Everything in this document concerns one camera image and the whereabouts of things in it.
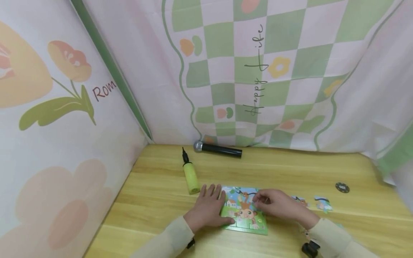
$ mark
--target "green checkered fabric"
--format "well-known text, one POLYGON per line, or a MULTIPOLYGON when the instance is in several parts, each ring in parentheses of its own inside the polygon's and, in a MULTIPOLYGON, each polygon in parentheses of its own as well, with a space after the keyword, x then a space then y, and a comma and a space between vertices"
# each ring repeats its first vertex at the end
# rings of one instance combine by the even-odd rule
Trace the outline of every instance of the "green checkered fabric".
POLYGON ((331 97, 395 0, 170 0, 182 87, 204 140, 294 148, 332 119, 331 97))

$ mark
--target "left hand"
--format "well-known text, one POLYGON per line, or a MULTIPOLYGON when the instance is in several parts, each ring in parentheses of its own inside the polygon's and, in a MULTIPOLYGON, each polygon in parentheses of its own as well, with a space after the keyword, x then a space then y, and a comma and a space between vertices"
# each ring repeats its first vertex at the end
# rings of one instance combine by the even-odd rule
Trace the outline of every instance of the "left hand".
POLYGON ((194 234, 204 226, 220 227, 235 223, 233 218, 219 215, 225 203, 225 191, 221 192, 221 189, 221 185, 215 188, 212 184, 207 190, 207 185, 203 185, 194 207, 183 216, 194 234))

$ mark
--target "wood grain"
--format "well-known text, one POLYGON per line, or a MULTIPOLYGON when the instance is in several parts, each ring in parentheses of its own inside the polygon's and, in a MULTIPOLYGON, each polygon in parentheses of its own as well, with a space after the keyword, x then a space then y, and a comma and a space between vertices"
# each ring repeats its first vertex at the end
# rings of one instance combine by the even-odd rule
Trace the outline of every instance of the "wood grain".
MULTIPOLYGON (((413 217, 392 187, 383 183, 368 158, 243 148, 242 159, 185 150, 200 184, 278 188, 306 198, 310 209, 342 224, 380 257, 413 257, 413 217), (335 188, 344 182, 350 192, 335 188), (334 211, 316 210, 314 195, 330 200, 334 211)), ((149 145, 96 234, 86 258, 128 257, 194 204, 182 169, 181 146, 149 145)), ((268 218, 268 236, 214 228, 196 236, 196 248, 180 257, 304 257, 306 241, 296 224, 268 218)))

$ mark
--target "microphone head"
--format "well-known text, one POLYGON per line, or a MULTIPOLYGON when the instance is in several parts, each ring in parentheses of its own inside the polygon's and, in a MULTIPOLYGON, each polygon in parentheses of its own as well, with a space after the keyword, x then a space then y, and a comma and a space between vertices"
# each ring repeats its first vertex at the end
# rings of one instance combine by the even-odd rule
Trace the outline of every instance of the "microphone head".
POLYGON ((202 151, 202 144, 203 144, 203 142, 196 141, 194 143, 194 150, 197 151, 197 152, 201 152, 202 151))

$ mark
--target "black microphone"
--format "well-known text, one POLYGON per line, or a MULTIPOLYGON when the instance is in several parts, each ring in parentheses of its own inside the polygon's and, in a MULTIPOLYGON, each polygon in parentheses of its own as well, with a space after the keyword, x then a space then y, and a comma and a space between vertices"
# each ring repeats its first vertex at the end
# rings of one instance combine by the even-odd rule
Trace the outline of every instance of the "black microphone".
POLYGON ((223 146, 206 144, 201 141, 196 141, 194 143, 194 150, 197 152, 210 151, 210 152, 220 153, 220 154, 233 156, 237 158, 241 158, 241 155, 242 155, 242 150, 240 149, 233 149, 233 148, 228 148, 228 147, 223 147, 223 146))

